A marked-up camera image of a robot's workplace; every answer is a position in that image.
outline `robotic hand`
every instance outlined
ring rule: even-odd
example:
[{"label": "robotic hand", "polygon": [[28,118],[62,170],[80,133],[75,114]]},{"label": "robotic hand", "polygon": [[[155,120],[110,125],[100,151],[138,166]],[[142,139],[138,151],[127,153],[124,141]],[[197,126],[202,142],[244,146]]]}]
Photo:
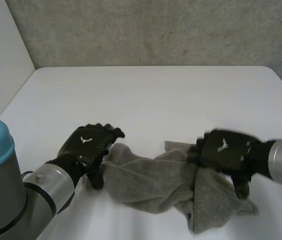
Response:
[{"label": "robotic hand", "polygon": [[87,174],[95,189],[103,187],[100,165],[119,128],[101,124],[76,129],[57,158],[27,178],[20,169],[8,127],[0,121],[0,240],[35,240],[56,214],[71,203],[79,179]]},{"label": "robotic hand", "polygon": [[58,158],[74,157],[83,165],[91,186],[96,190],[102,189],[104,182],[101,162],[109,153],[111,145],[118,138],[124,137],[125,134],[120,128],[113,128],[110,124],[80,126],[64,143],[57,156]]},{"label": "robotic hand", "polygon": [[249,196],[248,182],[256,173],[282,183],[282,140],[261,142],[253,136],[216,129],[197,139],[188,159],[231,176],[239,199]]}]

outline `black glove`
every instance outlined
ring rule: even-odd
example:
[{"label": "black glove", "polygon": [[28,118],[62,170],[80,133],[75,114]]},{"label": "black glove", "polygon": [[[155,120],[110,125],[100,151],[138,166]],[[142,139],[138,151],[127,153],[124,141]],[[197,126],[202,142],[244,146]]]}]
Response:
[{"label": "black glove", "polygon": [[80,126],[66,140],[57,155],[76,158],[83,165],[91,186],[94,189],[102,189],[104,181],[101,162],[109,153],[111,145],[118,138],[124,137],[125,134],[120,128],[113,128],[110,124]]},{"label": "black glove", "polygon": [[238,199],[246,199],[250,189],[248,182],[256,173],[248,153],[252,145],[260,141],[252,136],[228,130],[213,130],[199,138],[190,148],[188,160],[199,167],[212,168],[230,175]]}]

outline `gray concrete wall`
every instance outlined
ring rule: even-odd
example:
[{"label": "gray concrete wall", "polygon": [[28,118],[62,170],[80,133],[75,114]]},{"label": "gray concrete wall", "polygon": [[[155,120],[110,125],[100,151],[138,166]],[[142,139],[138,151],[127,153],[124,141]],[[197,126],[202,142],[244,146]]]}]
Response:
[{"label": "gray concrete wall", "polygon": [[262,65],[282,79],[282,0],[6,2],[36,68]]}]

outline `screw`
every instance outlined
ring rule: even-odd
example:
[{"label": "screw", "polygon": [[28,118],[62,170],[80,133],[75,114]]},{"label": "screw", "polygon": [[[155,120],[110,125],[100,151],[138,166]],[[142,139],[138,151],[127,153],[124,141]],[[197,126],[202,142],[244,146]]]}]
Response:
[{"label": "screw", "polygon": [[39,184],[42,184],[45,181],[45,175],[42,173],[39,173],[35,176],[35,181]]}]

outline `white logo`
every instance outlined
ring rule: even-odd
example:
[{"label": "white logo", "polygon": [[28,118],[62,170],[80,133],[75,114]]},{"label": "white logo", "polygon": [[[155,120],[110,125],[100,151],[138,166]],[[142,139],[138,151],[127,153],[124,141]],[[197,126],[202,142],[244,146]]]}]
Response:
[{"label": "white logo", "polygon": [[84,143],[87,143],[87,142],[92,141],[92,138],[90,138],[90,139],[88,139],[88,140],[85,140],[85,139],[83,139],[83,137],[81,137],[81,141],[82,141],[82,143],[84,144]]},{"label": "white logo", "polygon": [[227,142],[226,142],[226,140],[224,138],[223,138],[222,142],[223,142],[223,146],[217,148],[218,152],[221,152],[223,149],[227,149],[228,148],[228,144],[227,144]]}]

